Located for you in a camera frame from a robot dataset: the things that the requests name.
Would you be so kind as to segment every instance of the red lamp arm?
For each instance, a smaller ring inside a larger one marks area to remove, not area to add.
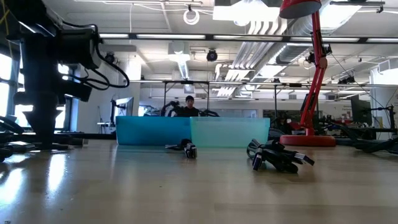
[[[318,102],[318,95],[322,86],[323,76],[325,74],[326,68],[328,67],[328,61],[326,59],[326,54],[324,53],[322,46],[319,11],[312,14],[312,26],[316,70],[312,80],[310,92],[307,96],[307,100],[305,101],[305,107],[300,121],[300,125],[306,129],[307,136],[313,136],[315,134],[312,124],[312,118]]]

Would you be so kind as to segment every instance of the security camera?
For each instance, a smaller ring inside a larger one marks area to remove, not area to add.
[[[214,50],[214,49],[210,49],[209,50],[209,52],[207,53],[207,61],[208,62],[214,62],[214,61],[216,61],[217,60],[217,53],[216,53],[216,50]]]
[[[115,58],[115,56],[114,56],[114,52],[108,52],[108,53],[106,53],[105,60],[106,60],[107,62],[109,62],[109,63],[114,63],[114,62],[116,61],[116,58]]]

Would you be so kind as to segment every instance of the window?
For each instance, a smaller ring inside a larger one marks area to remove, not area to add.
[[[0,116],[7,115],[9,98],[9,80],[11,78],[12,60],[0,54]]]
[[[0,116],[7,115],[9,85],[7,83],[0,83]]]
[[[0,78],[10,80],[12,60],[10,57],[0,54]]]
[[[66,65],[59,65],[58,64],[58,71],[61,74],[68,74],[69,73],[69,67]],[[24,84],[25,79],[23,74],[18,75],[18,83]],[[18,91],[25,91],[24,88],[18,88]],[[61,110],[62,112],[55,118],[55,128],[56,129],[69,129],[69,120],[66,119],[67,116],[67,111],[70,111],[70,107],[72,105],[72,98],[67,97],[67,103],[66,105],[59,106],[57,109]],[[15,106],[15,116],[17,117],[16,123],[23,127],[23,128],[29,128],[30,124],[27,122],[26,117],[24,115],[24,112],[32,111],[33,106],[32,105],[16,105]]]

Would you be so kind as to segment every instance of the ceiling light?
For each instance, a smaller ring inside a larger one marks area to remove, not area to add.
[[[322,29],[336,29],[344,25],[361,6],[328,5],[320,11]]]
[[[285,68],[286,68],[286,66],[280,66],[280,65],[268,66],[268,65],[266,65],[260,70],[260,74],[261,74],[261,77],[263,77],[263,78],[272,78]]]
[[[99,34],[99,37],[101,38],[115,38],[115,39],[125,39],[129,38],[129,34]]]
[[[330,5],[334,6],[382,6],[386,4],[383,1],[331,1]]]
[[[189,13],[189,12],[195,13],[195,17],[192,18],[192,19],[188,19],[188,13]],[[198,12],[197,10],[186,10],[186,11],[184,12],[184,15],[183,15],[184,22],[185,22],[186,24],[188,24],[188,25],[195,25],[195,24],[197,24],[197,23],[199,22],[199,18],[200,18],[200,15],[199,15],[199,12]]]
[[[130,80],[131,83],[163,83],[160,80]]]
[[[239,1],[232,6],[215,6],[213,20],[218,21],[267,21],[273,22],[278,18],[279,8],[268,7],[261,0]]]
[[[358,42],[359,38],[355,37],[324,37],[324,42]]]
[[[292,37],[290,41],[297,41],[297,42],[310,42],[312,43],[311,37]]]
[[[260,35],[214,35],[215,40],[245,40],[245,41],[281,41],[282,37]]]
[[[367,40],[368,43],[375,42],[387,42],[387,43],[398,43],[398,38],[369,38]]]
[[[191,60],[189,54],[169,54],[169,60],[173,62],[186,62]]]
[[[132,0],[75,0],[75,2],[102,2],[105,4],[168,4],[168,5],[196,5],[202,6],[203,2],[201,1],[132,1]]]
[[[69,67],[66,66],[66,65],[58,64],[58,72],[61,73],[61,74],[68,75],[69,74]]]
[[[343,90],[343,91],[337,91],[333,92],[336,94],[354,94],[354,93],[365,93],[366,91],[363,90]]]
[[[209,82],[209,84],[242,85],[243,82]]]
[[[137,39],[205,39],[205,35],[191,35],[191,34],[137,34]]]

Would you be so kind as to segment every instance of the table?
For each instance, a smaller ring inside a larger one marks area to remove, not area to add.
[[[398,157],[350,147],[290,147],[298,174],[251,170],[244,149],[90,141],[0,164],[0,223],[396,223]]]

